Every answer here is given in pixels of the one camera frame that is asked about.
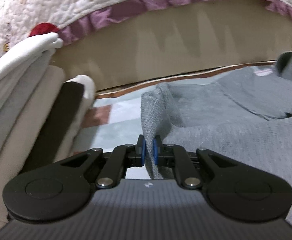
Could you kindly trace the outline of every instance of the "white cloth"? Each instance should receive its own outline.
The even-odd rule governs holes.
[[[70,127],[68,128],[65,137],[59,147],[59,150],[55,155],[54,162],[69,157],[74,137],[77,135],[80,129],[80,125],[84,119],[86,111],[88,110],[89,106],[93,103],[95,98],[95,84],[90,77],[79,75],[73,79],[68,80],[67,82],[71,81],[81,83],[84,85],[83,99],[79,105],[79,109],[74,117],[74,120],[71,123]]]
[[[3,146],[0,153],[0,227],[7,222],[7,210],[2,199],[3,188],[22,169],[64,80],[62,69],[48,67]]]
[[[0,109],[26,69],[47,50],[60,48],[57,33],[29,37],[16,44],[0,58]]]

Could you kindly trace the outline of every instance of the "white logo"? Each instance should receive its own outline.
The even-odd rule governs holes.
[[[152,184],[151,182],[149,182],[149,183],[145,183],[144,185],[145,185],[145,187],[147,187],[147,188],[150,188],[150,187],[153,186],[153,184]]]

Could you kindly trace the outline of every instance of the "beige folded cloth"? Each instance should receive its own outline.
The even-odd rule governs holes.
[[[86,111],[88,110],[90,105],[93,103],[94,98],[95,98],[95,84],[90,77],[79,75],[71,80],[68,80],[67,82],[70,82],[70,81],[83,84],[84,94],[83,94],[83,99],[79,105],[79,109],[75,115],[75,118],[73,122],[71,123],[70,127],[68,128],[67,133],[65,134],[65,137],[62,141],[62,144],[60,145],[59,150],[56,153],[54,162],[57,162],[69,157],[70,149],[73,144],[74,137],[77,135],[80,129],[80,125],[82,124]]]
[[[64,80],[62,69],[48,67],[0,152],[0,228],[8,221],[2,199],[3,188],[22,169]]]

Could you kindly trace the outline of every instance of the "folded clothes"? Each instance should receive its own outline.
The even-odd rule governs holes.
[[[147,169],[154,178],[172,177],[170,169],[154,165],[152,140],[159,134],[164,143],[211,149],[292,186],[291,116],[292,53],[283,54],[265,77],[244,68],[206,86],[159,84],[142,95]],[[287,221],[292,224],[292,208]]]
[[[66,82],[62,85],[21,173],[53,163],[63,138],[79,110],[83,94],[83,84]]]
[[[51,59],[52,51],[42,53],[18,80],[10,96],[0,109],[0,151],[19,113],[44,75]]]
[[[0,58],[0,109],[27,68],[43,57],[43,52],[60,48],[56,33],[29,37]]]
[[[70,149],[73,144],[73,139],[77,135],[80,129],[80,125],[82,124],[82,121],[84,119],[84,115],[86,114],[89,106],[93,103],[95,97],[95,84],[90,77],[79,75],[73,79],[70,79],[67,82],[77,82],[83,84],[84,94],[75,118],[72,124],[69,126],[68,131],[66,132],[64,139],[59,147],[59,150],[55,155],[54,162],[69,157]]]
[[[22,169],[64,80],[62,69],[55,66],[47,68],[0,152],[0,227],[3,222],[8,222],[2,191],[6,183]]]

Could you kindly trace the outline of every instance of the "gray folded cloth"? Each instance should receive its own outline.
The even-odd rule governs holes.
[[[142,95],[141,107],[152,178],[173,177],[170,169],[154,165],[152,140],[159,134],[164,143],[211,149],[292,186],[291,52],[265,77],[243,68],[205,86],[161,83]],[[287,221],[292,224],[292,208]]]
[[[33,90],[43,77],[54,51],[43,52],[37,61],[32,63],[12,90],[0,109],[0,151],[8,137],[19,113],[22,111]]]

